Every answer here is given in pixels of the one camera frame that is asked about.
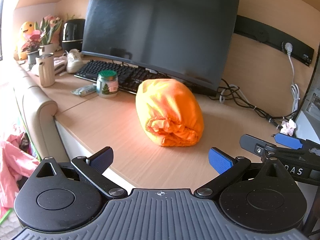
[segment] glass jar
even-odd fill
[[[114,97],[119,91],[117,72],[102,70],[97,79],[97,93],[102,98]]]

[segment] gray vase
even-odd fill
[[[28,70],[31,70],[31,68],[36,64],[36,57],[39,56],[39,50],[28,52],[27,55],[28,55],[28,63],[29,63]]]

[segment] orange fabric bag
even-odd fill
[[[192,92],[175,79],[145,80],[136,108],[142,128],[161,146],[191,146],[204,129],[200,106]]]

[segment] white sneaker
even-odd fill
[[[84,65],[81,59],[81,53],[77,49],[71,49],[67,52],[67,72],[76,73]]]

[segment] curved monitor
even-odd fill
[[[216,91],[239,0],[90,0],[82,52]]]

